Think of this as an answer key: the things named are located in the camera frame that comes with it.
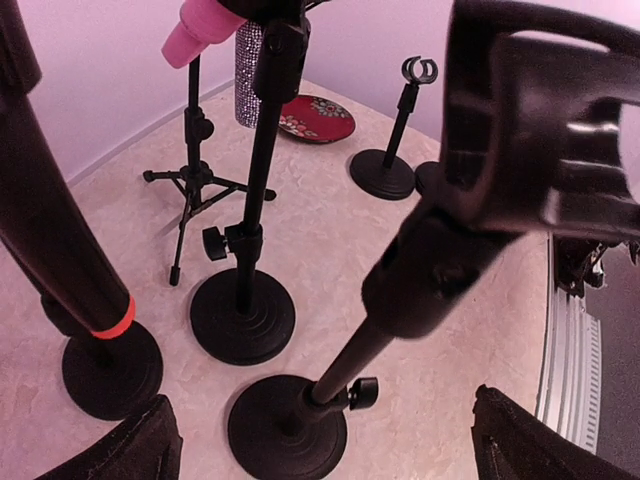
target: silver sparkly bottle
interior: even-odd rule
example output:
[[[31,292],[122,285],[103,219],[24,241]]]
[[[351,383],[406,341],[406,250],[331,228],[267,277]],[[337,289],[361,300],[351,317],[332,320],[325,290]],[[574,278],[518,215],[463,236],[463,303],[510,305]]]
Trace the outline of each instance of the silver sparkly bottle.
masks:
[[[260,100],[253,93],[253,75],[262,44],[262,27],[247,22],[236,32],[236,120],[240,125],[256,128]]]

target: round weighted base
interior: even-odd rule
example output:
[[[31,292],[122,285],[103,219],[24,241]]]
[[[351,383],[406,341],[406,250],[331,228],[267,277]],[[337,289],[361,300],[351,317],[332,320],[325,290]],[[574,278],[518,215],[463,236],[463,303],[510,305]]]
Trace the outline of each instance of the round weighted base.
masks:
[[[285,435],[278,426],[311,383],[293,375],[268,377],[247,388],[233,405],[229,445],[249,475],[258,480],[316,480],[338,465],[347,446],[342,412],[328,414],[296,436]]]
[[[431,191],[435,187],[435,181],[440,168],[438,162],[424,162],[416,168],[416,190],[422,192]]]
[[[225,270],[200,286],[191,303],[191,326],[211,356],[232,365],[256,365],[278,355],[295,325],[291,297],[276,279],[256,271],[248,315],[236,311],[237,270]]]
[[[391,168],[382,166],[385,152],[363,150],[353,157],[349,173],[356,184],[374,197],[402,200],[413,192],[415,177],[411,167],[396,157]]]
[[[62,377],[71,399],[102,420],[122,420],[158,393],[162,355],[153,336],[139,323],[113,340],[101,340],[110,362],[100,364],[91,343],[71,338],[62,356]]]

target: decorative plate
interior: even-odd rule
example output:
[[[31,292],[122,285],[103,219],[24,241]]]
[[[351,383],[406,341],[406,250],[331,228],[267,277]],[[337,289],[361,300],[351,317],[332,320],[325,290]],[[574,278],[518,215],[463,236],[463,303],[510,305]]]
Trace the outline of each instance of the decorative plate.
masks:
[[[280,129],[309,143],[332,143],[347,138],[356,121],[346,108],[326,98],[298,95],[282,108]]]

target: white baseboard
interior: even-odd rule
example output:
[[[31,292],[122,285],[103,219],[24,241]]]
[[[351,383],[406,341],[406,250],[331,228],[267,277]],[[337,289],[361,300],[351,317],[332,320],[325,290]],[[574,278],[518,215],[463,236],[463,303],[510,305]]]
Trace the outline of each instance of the white baseboard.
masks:
[[[209,98],[213,97],[214,95],[217,95],[221,91],[226,90],[231,85],[233,85],[233,81],[234,80],[231,79],[209,90],[208,92],[204,93],[203,95],[200,96],[200,101],[203,102],[205,100],[208,100]],[[169,120],[172,120],[177,116],[181,115],[183,111],[184,111],[184,107],[177,108],[174,111],[169,112],[167,115],[163,116],[162,118],[156,120],[151,125],[143,128],[138,133],[136,133],[126,141],[122,142],[120,145],[116,146],[114,149],[112,149],[102,157],[98,158],[94,162],[91,162],[91,164],[89,164],[86,168],[84,168],[79,173],[77,173],[76,175],[71,177],[69,180],[67,180],[67,184],[69,185],[69,187],[73,187],[74,185],[78,184],[80,181],[87,178],[90,174],[95,172],[98,168],[100,168],[102,165],[107,163],[109,160],[111,160],[113,157],[118,155],[120,152],[126,150],[127,148],[129,148],[131,145],[133,145],[140,139],[146,137],[151,132],[153,132],[157,128],[167,123]]]

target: black knob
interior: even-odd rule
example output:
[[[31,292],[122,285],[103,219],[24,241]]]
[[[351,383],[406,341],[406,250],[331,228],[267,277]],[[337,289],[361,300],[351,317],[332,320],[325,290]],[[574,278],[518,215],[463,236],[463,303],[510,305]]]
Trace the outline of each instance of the black knob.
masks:
[[[215,130],[215,127],[213,126],[213,122],[208,118],[203,118],[200,121],[198,127],[199,127],[200,138],[202,140],[206,140],[211,135],[213,135],[213,131]]]
[[[202,242],[204,251],[212,262],[227,258],[227,239],[220,233],[218,227],[203,230]]]
[[[359,378],[349,389],[349,409],[362,410],[370,408],[378,400],[378,379],[375,377]]]

